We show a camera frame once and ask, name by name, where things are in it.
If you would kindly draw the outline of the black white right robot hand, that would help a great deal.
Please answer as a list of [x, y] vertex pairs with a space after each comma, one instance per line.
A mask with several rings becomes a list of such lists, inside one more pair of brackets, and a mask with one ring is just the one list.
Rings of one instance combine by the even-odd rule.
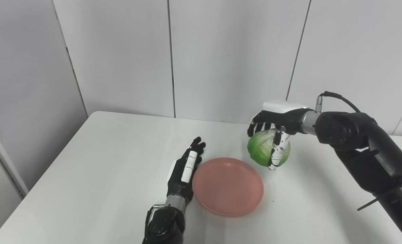
[[275, 170], [287, 161], [291, 150], [290, 137], [304, 132], [304, 116], [313, 111], [288, 101], [271, 100], [263, 103], [263, 109], [252, 117], [247, 129], [250, 138], [262, 131], [273, 131], [273, 141], [267, 149], [268, 159], [262, 166]]

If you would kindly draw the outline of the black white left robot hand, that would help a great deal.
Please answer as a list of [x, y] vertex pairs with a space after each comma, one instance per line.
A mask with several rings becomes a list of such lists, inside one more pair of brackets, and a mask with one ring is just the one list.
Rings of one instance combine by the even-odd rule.
[[181, 196], [186, 204], [192, 201], [194, 196], [193, 177], [202, 162], [205, 147], [206, 143], [202, 142], [201, 137], [196, 137], [184, 154], [176, 160], [167, 182], [166, 196]]

